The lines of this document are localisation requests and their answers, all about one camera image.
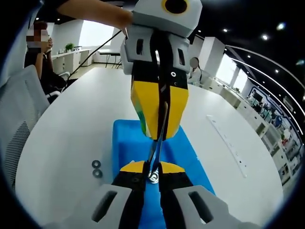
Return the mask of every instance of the office chair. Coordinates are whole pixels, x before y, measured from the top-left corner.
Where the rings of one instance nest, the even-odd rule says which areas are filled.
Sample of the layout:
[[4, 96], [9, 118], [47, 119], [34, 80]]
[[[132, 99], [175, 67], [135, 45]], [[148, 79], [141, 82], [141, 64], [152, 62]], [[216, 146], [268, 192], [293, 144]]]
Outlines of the office chair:
[[11, 76], [0, 88], [1, 166], [13, 189], [22, 149], [49, 105], [33, 65]]

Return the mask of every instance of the white column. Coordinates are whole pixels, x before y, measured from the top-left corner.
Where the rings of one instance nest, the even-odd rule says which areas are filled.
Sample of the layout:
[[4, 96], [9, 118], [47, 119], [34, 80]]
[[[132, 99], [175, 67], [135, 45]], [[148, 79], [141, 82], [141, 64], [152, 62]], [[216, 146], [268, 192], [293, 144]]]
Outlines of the white column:
[[231, 82], [230, 82], [230, 87], [232, 87], [232, 88], [233, 88], [234, 83], [235, 83], [235, 81], [236, 81], [236, 79], [237, 79], [237, 77], [238, 77], [239, 70], [240, 70], [240, 68], [236, 66], [235, 71], [234, 71], [234, 73], [233, 73], [232, 80], [231, 80]]
[[195, 36], [193, 43], [189, 46], [189, 58], [192, 59], [193, 57], [199, 57], [200, 50], [202, 49], [203, 39], [200, 37]]
[[215, 77], [224, 55], [225, 45], [216, 37], [205, 37], [200, 54], [199, 65], [211, 77]]

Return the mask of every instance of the potted plant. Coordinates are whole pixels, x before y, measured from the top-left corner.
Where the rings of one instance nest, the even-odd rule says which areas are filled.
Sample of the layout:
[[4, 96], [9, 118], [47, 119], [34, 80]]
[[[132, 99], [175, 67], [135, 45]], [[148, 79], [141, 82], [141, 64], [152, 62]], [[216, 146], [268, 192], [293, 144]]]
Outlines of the potted plant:
[[74, 44], [73, 43], [69, 43], [66, 45], [66, 52], [70, 52], [73, 48], [74, 48]]

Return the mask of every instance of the human hand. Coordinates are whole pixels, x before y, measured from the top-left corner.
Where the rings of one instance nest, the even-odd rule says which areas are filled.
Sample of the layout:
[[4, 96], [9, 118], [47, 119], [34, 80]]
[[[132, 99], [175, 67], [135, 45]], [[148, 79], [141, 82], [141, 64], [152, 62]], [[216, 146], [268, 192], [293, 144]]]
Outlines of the human hand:
[[49, 43], [49, 46], [52, 48], [53, 47], [53, 40], [52, 40], [51, 37], [48, 39], [48, 43]]
[[41, 53], [45, 53], [51, 48], [49, 42], [40, 42], [40, 44], [41, 44]]

